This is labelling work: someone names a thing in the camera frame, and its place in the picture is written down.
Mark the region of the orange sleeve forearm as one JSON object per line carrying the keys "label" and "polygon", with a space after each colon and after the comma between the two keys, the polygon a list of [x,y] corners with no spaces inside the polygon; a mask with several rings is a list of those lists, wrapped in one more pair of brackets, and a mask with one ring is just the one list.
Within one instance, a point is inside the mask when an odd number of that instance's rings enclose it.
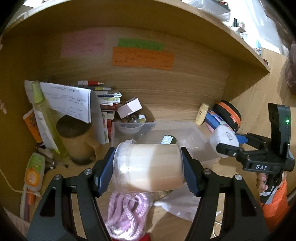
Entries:
{"label": "orange sleeve forearm", "polygon": [[265,218],[269,232],[273,232],[283,221],[289,211],[287,201],[287,180],[285,179],[281,187],[275,192],[270,204],[263,205],[260,202],[261,210]]}

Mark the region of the person right hand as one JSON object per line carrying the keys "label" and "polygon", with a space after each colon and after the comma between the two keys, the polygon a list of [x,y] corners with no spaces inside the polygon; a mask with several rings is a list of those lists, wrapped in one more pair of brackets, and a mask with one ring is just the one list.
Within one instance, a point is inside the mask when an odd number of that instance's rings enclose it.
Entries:
{"label": "person right hand", "polygon": [[[281,183],[278,187],[281,187],[283,185],[284,181],[286,180],[286,177],[287,177],[287,173],[283,172],[282,178],[281,178]],[[256,186],[257,186],[257,190],[259,193],[263,193],[268,189],[266,174],[264,174],[264,173],[257,173],[256,174]]]}

